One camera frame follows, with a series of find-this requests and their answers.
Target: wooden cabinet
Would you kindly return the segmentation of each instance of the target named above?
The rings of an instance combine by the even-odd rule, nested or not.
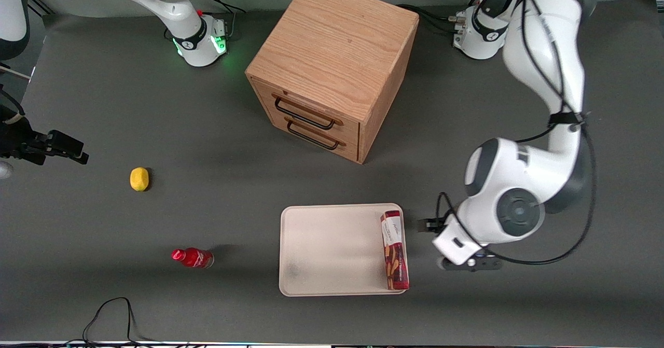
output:
[[[245,73],[274,126],[361,164],[417,24],[378,0],[293,0]]]

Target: green indicator light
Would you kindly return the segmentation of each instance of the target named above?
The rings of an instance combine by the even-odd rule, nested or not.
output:
[[[175,41],[175,38],[173,39],[173,44],[175,45],[175,48],[177,49],[177,54],[182,57],[182,51],[180,51],[180,46],[177,45],[177,42]]]
[[[216,52],[218,52],[220,55],[226,52],[226,39],[224,37],[210,36],[210,40],[212,41]]]

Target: white tray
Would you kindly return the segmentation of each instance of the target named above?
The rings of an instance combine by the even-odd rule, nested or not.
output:
[[[286,296],[395,295],[387,289],[380,216],[392,204],[289,206],[282,212],[279,289]],[[406,240],[404,240],[404,260]]]

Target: red cylindrical package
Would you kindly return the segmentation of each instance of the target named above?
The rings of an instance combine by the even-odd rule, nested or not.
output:
[[[193,247],[176,249],[171,253],[171,258],[188,268],[209,268],[214,263],[214,256],[210,251]]]
[[[408,266],[404,256],[401,213],[387,211],[380,217],[388,289],[408,289]]]

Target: bottle cap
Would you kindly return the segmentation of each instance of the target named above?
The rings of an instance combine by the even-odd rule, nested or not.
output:
[[[171,253],[171,258],[175,261],[180,261],[185,258],[185,251],[182,249],[176,249]]]

